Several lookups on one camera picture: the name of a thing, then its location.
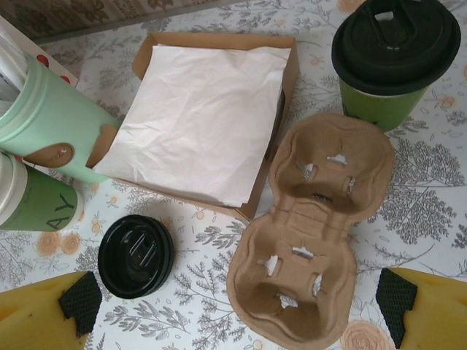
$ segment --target green paper cup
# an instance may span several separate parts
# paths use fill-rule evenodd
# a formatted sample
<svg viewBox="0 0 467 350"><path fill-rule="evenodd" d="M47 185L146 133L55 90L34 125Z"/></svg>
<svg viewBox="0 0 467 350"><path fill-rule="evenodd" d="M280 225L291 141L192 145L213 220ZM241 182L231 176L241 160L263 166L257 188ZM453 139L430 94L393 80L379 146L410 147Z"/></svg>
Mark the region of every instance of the green paper cup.
<svg viewBox="0 0 467 350"><path fill-rule="evenodd" d="M1 230L63 230L82 210L82 196L73 187L0 153Z"/></svg>
<svg viewBox="0 0 467 350"><path fill-rule="evenodd" d="M344 113L397 128L459 46L458 22L437 0L368 0L333 39Z"/></svg>

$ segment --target tablecloth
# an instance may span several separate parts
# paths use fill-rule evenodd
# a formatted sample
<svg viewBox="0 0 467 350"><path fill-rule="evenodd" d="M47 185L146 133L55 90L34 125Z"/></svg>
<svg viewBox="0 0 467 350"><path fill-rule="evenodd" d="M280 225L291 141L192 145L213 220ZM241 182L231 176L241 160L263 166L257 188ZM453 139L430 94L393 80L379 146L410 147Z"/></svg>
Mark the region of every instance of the tablecloth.
<svg viewBox="0 0 467 350"><path fill-rule="evenodd" d="M301 75L292 124L317 112L341 112L331 40L359 3L249 1L54 42L47 51L80 77L78 90L121 119L139 86L131 62L151 31L295 35ZM459 7L454 13L463 32L460 51L406 122L388 133L396 152L393 179L378 212L350 232L358 283L349 326L330 349L394 349L374 297L381 268L404 266L467 280L467 7L456 0L448 5ZM0 232L0 291L72 271L97 273L106 229L130 213L149 215L174 237L173 273L162 289L135 300L103 288L86 350L282 349L245 327L228 302L228 264L244 223L111 180L83 185L50 174L84 193L85 212L72 230L60 233ZM271 199L266 185L261 212Z"/></svg>

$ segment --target floral tablecloth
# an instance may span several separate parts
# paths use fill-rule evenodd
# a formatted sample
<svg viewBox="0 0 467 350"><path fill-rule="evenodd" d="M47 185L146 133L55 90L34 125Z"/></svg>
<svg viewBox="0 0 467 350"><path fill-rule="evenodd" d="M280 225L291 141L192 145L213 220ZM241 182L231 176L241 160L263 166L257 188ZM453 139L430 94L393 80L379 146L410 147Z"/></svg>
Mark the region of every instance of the floral tablecloth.
<svg viewBox="0 0 467 350"><path fill-rule="evenodd" d="M121 119L139 86L131 61L151 31L296 35L301 76L290 116L294 123L317 112L341 112L331 40L359 3L250 1L67 39L47 50L80 77L78 90ZM393 349L374 298L382 267L467 280L467 7L455 0L448 5L458 7L460 51L411 117L388 133L397 154L393 180L378 212L350 233L358 283L349 327L330 349ZM225 279L245 228L242 222L110 180L73 185L86 200L73 230L0 232L0 291L71 271L97 272L99 241L106 229L129 213L150 215L162 220L174 237L173 273L161 290L135 300L121 300L103 289L86 350L281 349L245 327L228 302ZM271 203L266 185L260 211Z"/></svg>

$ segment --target loose black lid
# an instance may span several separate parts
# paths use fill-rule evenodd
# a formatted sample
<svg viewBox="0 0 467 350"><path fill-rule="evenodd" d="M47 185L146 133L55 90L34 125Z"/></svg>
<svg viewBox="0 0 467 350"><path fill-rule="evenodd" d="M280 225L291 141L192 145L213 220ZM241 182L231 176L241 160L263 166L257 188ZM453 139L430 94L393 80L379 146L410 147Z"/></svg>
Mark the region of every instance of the loose black lid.
<svg viewBox="0 0 467 350"><path fill-rule="evenodd" d="M174 264L174 244L158 220L129 215L117 220L99 247L98 266L105 287L119 298L156 291Z"/></svg>
<svg viewBox="0 0 467 350"><path fill-rule="evenodd" d="M459 24L437 0L368 0L336 32L332 60L348 85L393 96L438 79L459 46Z"/></svg>

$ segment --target white paper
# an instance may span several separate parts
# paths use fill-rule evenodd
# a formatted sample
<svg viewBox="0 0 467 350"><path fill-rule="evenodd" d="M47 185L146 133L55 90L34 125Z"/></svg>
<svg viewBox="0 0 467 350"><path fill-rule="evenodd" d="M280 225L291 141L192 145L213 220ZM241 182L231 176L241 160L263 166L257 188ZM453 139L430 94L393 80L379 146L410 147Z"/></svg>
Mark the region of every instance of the white paper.
<svg viewBox="0 0 467 350"><path fill-rule="evenodd" d="M289 54L154 46L123 125L94 170L208 203L248 202Z"/></svg>

